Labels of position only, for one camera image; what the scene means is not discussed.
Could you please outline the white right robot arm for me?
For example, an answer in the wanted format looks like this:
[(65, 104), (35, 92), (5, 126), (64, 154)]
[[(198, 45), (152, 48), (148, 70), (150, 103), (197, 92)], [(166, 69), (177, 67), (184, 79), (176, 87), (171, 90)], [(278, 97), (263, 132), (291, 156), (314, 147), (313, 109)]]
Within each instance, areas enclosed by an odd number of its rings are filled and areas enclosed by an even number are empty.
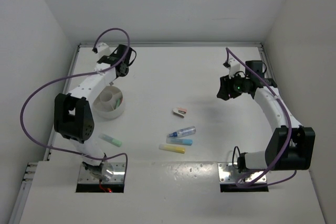
[(316, 134), (304, 127), (282, 101), (274, 79), (266, 78), (263, 62), (247, 61), (244, 71), (230, 58), (223, 64), (229, 74), (220, 78), (219, 99), (227, 101), (246, 93), (260, 106), (273, 131), (265, 151), (240, 153), (237, 168), (240, 172), (264, 170), (307, 170), (310, 167)]

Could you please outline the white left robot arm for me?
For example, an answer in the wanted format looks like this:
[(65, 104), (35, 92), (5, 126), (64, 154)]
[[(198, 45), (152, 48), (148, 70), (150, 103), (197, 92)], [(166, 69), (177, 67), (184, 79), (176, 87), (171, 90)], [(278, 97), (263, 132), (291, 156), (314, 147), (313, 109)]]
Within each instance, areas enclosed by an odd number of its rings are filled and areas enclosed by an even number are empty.
[(60, 93), (55, 97), (54, 130), (73, 144), (87, 169), (101, 171), (106, 155), (92, 137), (95, 123), (91, 107), (105, 87), (128, 74), (134, 50), (118, 45), (111, 51), (107, 44), (101, 43), (96, 51), (98, 61), (93, 74), (69, 93)]

